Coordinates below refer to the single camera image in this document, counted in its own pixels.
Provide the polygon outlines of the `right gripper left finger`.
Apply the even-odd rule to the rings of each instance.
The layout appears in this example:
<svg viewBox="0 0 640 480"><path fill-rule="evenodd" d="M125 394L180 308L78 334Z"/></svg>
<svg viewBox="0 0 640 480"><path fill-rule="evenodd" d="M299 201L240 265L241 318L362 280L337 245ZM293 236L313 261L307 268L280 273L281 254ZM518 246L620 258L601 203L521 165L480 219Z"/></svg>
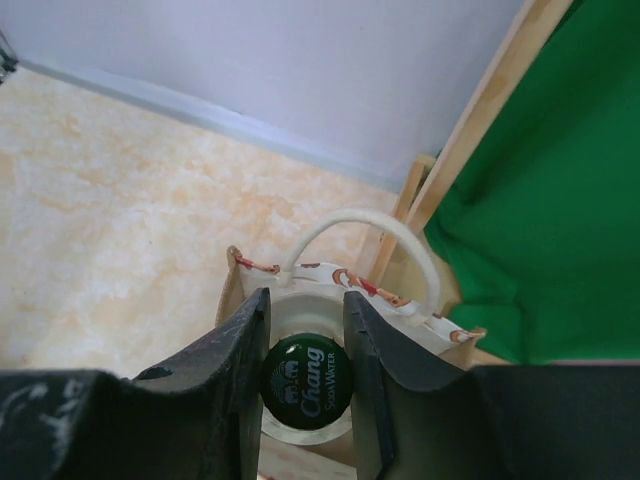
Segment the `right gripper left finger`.
<svg viewBox="0 0 640 480"><path fill-rule="evenodd" d="M270 295L127 379L102 370L3 370L5 479L253 479Z"/></svg>

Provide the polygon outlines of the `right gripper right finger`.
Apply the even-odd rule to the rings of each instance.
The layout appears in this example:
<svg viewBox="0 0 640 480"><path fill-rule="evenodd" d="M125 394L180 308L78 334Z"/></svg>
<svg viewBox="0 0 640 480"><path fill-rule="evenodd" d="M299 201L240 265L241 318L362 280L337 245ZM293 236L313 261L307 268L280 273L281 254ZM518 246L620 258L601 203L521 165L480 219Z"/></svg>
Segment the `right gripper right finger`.
<svg viewBox="0 0 640 480"><path fill-rule="evenodd" d="M389 422L351 402L361 479L635 479L636 365L439 366L367 321Z"/></svg>

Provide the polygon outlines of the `clear bottle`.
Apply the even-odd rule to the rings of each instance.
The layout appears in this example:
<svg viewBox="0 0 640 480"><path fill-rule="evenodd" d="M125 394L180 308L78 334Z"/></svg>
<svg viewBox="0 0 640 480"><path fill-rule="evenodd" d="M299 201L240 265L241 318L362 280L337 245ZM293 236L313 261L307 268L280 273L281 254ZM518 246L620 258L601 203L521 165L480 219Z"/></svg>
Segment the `clear bottle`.
<svg viewBox="0 0 640 480"><path fill-rule="evenodd" d="M270 349L261 371L262 431L317 446L351 431L354 374L340 300L294 294L272 301Z"/></svg>

